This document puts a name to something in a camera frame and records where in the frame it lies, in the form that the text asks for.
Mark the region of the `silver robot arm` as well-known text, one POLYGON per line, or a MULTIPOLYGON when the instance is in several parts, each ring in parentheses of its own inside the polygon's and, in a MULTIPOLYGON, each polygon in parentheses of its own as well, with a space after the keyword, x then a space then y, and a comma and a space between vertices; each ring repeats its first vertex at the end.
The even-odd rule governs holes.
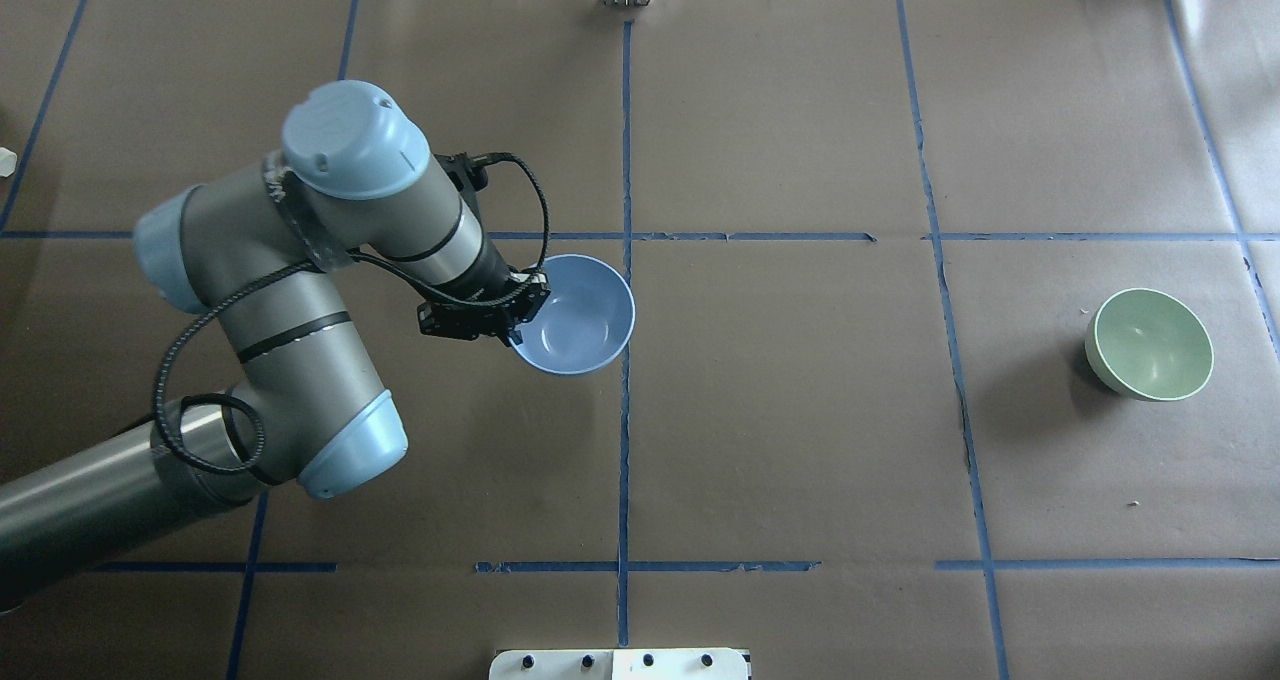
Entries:
POLYGON ((422 297, 428 336, 520 343, 547 257, 508 265, 475 207, 512 152, 433 152, 393 97, 335 79, 282 146, 143 215, 134 256, 193 321, 137 428, 3 487, 3 611, 287 482, 319 499, 385 473, 408 439, 333 275, 369 264, 422 297))

